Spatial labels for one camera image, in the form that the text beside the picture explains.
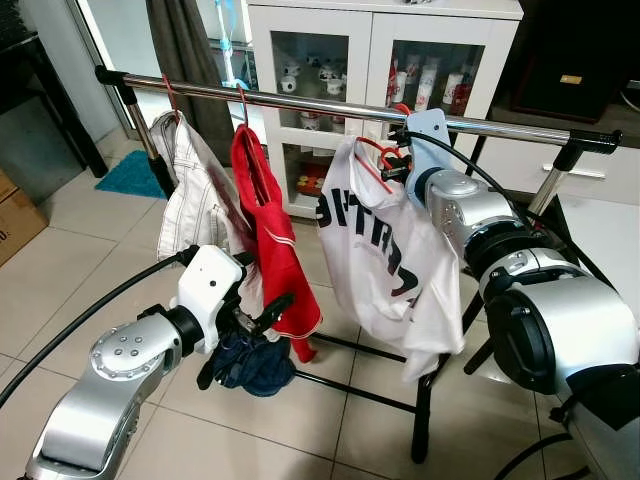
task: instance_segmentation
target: navy blue cloth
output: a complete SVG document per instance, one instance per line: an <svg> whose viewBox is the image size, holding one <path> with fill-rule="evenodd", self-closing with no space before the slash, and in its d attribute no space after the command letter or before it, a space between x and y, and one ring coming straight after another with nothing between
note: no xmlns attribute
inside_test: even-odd
<svg viewBox="0 0 640 480"><path fill-rule="evenodd" d="M198 386L206 390L216 380L227 388L243 387L257 397L269 397L294 377L289 359L291 342L281 337L269 342L264 336L251 337L233 331L220 338L209 361L198 375Z"/></svg>

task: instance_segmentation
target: black rack leg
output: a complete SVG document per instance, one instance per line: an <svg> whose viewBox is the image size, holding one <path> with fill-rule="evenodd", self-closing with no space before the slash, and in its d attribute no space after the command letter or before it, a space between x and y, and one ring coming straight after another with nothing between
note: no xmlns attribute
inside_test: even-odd
<svg viewBox="0 0 640 480"><path fill-rule="evenodd" d="M431 416L431 386L436 373L420 377L418 381L418 398L416 414L413 419L413 440L411 443L411 460L423 463L429 452L429 417Z"/></svg>
<svg viewBox="0 0 640 480"><path fill-rule="evenodd" d="M480 365L482 365L493 353L493 344L491 343L491 339L487 339L486 342L478 349L476 353L473 354L473 357L469 359L467 364L464 366L464 373L467 375L471 375L475 372Z"/></svg>

